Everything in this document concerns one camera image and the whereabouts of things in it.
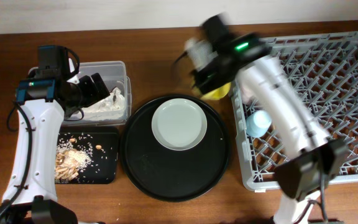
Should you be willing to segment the light grey plate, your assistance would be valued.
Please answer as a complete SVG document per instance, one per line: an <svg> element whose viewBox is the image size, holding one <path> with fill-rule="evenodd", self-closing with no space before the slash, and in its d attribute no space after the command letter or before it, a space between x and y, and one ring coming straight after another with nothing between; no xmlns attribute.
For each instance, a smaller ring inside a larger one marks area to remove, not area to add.
<svg viewBox="0 0 358 224"><path fill-rule="evenodd" d="M203 140L208 122L200 105L192 100L174 98L157 107L151 128L162 146L173 151L186 151Z"/></svg>

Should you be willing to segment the blue cup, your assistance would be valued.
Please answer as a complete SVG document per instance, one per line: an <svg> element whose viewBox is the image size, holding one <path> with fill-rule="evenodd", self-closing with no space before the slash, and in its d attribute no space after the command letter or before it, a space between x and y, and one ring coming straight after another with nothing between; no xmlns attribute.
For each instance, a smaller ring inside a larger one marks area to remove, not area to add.
<svg viewBox="0 0 358 224"><path fill-rule="evenodd" d="M262 137L270 128L272 119L264 110L258 110L246 119L247 134L253 138Z"/></svg>

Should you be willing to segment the yellow bowl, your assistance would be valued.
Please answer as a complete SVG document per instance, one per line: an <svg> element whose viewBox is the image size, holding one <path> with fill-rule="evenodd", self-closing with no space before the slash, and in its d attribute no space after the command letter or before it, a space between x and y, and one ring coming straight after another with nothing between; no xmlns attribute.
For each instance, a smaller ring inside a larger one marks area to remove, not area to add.
<svg viewBox="0 0 358 224"><path fill-rule="evenodd" d="M227 83L209 93L204 94L200 92L200 90L197 87L193 86L192 93L198 98L200 98L201 100L217 101L224 98L229 93L230 89L231 89L231 83Z"/></svg>

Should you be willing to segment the pink cup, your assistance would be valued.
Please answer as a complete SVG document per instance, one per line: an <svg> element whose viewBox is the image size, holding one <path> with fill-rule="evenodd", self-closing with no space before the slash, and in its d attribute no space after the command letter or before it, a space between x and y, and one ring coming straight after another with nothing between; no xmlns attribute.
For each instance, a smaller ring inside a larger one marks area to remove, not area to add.
<svg viewBox="0 0 358 224"><path fill-rule="evenodd" d="M240 85L240 91L241 91L241 98L243 104L249 104L250 101L253 100L254 94L253 92L245 85Z"/></svg>

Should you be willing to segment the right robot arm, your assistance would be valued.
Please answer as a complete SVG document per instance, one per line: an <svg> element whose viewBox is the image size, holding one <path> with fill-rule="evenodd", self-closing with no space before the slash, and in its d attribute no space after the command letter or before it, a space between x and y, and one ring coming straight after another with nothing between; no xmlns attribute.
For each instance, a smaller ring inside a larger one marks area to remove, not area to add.
<svg viewBox="0 0 358 224"><path fill-rule="evenodd" d="M204 21L200 32L201 39L185 42L195 94L206 96L236 81L270 115L284 145L288 161L273 173L282 197L272 222L307 223L318 206L328 223L325 190L346 160L347 144L319 124L258 34L236 34L220 15Z"/></svg>

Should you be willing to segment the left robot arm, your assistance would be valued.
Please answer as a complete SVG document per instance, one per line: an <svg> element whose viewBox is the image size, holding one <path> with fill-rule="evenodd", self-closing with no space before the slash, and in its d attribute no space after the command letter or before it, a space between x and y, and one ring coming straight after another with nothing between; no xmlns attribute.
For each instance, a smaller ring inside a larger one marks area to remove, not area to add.
<svg viewBox="0 0 358 224"><path fill-rule="evenodd" d="M71 49L38 47L38 67L19 82L13 102L19 115L14 167L0 205L0 223L78 223L73 211L57 202L55 158L60 127L66 118L110 93L101 75L71 82Z"/></svg>

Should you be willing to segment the white napkin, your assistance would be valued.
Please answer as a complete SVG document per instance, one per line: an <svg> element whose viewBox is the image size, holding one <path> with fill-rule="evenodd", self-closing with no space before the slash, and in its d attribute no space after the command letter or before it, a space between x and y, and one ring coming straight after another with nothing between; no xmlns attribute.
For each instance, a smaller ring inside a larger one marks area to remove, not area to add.
<svg viewBox="0 0 358 224"><path fill-rule="evenodd" d="M84 119L89 121L115 120L124 116L125 109L126 99L121 94L121 90L115 87L107 98L83 108Z"/></svg>

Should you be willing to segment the food scraps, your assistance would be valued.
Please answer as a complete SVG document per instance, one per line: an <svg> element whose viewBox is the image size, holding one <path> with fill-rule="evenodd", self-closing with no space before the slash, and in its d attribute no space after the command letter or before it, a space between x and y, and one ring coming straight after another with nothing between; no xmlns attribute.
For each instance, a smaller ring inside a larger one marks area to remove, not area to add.
<svg viewBox="0 0 358 224"><path fill-rule="evenodd" d="M60 133L55 155L56 184L98 184L108 180L108 150L94 134Z"/></svg>

